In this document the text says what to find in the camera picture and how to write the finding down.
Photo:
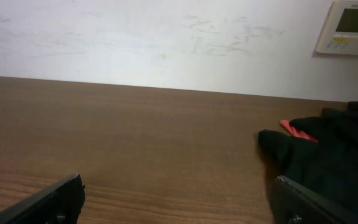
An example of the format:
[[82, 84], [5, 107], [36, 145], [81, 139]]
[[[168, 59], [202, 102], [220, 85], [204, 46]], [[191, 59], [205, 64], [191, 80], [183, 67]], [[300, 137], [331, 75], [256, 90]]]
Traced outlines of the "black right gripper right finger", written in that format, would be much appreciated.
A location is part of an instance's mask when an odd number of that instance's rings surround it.
[[269, 202], [278, 224], [358, 223], [350, 211], [284, 175], [274, 180]]

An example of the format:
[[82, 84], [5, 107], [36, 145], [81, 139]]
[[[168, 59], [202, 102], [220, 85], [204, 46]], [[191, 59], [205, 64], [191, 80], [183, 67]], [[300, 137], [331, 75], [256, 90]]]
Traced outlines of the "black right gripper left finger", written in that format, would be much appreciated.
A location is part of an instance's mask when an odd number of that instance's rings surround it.
[[0, 212], [0, 224], [76, 224], [85, 202], [79, 174], [37, 192]]

